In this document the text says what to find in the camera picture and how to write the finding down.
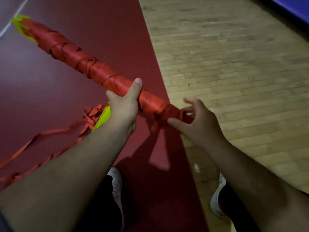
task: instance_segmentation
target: person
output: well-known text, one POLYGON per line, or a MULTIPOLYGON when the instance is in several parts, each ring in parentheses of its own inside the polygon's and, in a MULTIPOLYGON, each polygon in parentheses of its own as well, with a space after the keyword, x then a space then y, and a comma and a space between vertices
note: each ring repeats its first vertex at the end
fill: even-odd
MULTIPOLYGON (((107 91, 111 117, 102 127, 0 193, 0 231, 123 230, 122 180, 111 167, 135 130, 141 88, 137 78, 124 97, 107 91)), ((212 210, 238 231, 308 231, 309 198, 230 144, 199 99, 184 101, 194 121, 168 123, 221 171, 212 210)))

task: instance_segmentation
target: white line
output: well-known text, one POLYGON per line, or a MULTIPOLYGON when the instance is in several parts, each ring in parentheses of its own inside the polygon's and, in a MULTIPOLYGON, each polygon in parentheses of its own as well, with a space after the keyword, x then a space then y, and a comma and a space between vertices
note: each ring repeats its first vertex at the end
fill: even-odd
MULTIPOLYGON (((21 3, 21 5, 19 6, 19 8, 17 9, 17 11, 15 12, 13 17, 16 17, 21 10, 23 9, 23 7, 25 6, 25 4, 28 2, 28 0, 24 0, 23 3, 21 3)), ((0 32, 0 39, 3 37, 3 35, 5 34, 5 32, 9 29, 9 27, 11 26, 11 21, 7 23, 7 25, 1 30, 0 32)))

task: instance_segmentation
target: rolled red fabric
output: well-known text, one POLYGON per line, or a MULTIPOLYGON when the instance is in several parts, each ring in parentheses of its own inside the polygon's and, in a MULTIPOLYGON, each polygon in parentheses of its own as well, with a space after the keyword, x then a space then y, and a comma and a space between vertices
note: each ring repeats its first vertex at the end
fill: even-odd
MULTIPOLYGON (((51 54, 54 59, 64 62, 119 96, 127 94, 133 83, 132 81, 121 74, 116 74, 108 65, 99 62, 96 58, 70 42, 62 34, 32 19, 23 19, 20 23, 28 28, 23 27, 23 32, 33 38, 38 46, 48 54, 51 54)), ((142 113, 153 116, 158 125, 167 124, 167 119, 171 117, 186 123, 192 123, 193 121, 193 118, 184 111, 149 93, 144 88, 138 101, 139 110, 142 113)))

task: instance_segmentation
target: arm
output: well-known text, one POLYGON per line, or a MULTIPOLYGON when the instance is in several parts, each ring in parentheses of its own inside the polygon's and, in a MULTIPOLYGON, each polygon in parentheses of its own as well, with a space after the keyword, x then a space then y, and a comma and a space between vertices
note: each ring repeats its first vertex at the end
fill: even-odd
POLYGON ((141 80, 127 95, 106 94, 111 117, 82 142, 0 193, 12 229, 71 231, 135 130, 141 80))
POLYGON ((184 99, 195 116, 192 124, 170 118, 219 168, 261 231, 307 231, 309 198, 277 177, 224 137, 214 113, 199 99, 184 99))

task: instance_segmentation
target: person's right arm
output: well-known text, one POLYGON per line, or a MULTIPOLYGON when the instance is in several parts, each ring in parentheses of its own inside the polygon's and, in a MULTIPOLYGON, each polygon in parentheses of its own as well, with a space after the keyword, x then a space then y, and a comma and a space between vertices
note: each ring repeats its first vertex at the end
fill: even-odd
POLYGON ((261 231, 309 231, 309 197, 277 177, 224 137, 214 113, 199 99, 184 99, 192 124, 168 123, 203 150, 219 168, 261 231))

